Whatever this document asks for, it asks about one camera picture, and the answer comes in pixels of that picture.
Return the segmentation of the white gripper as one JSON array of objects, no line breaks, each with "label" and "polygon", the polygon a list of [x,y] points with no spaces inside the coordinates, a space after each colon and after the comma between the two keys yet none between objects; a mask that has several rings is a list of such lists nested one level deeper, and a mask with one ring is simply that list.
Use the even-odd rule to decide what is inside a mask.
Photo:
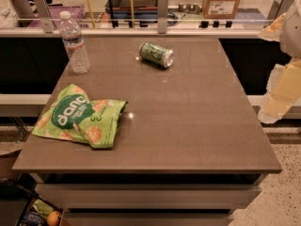
[{"label": "white gripper", "polygon": [[[258,35],[260,39],[280,41],[280,49],[290,57],[301,57],[301,0],[294,0]],[[263,95],[258,119],[265,124],[280,120],[301,98],[301,60],[292,59],[285,66],[277,64],[271,71]]]}]

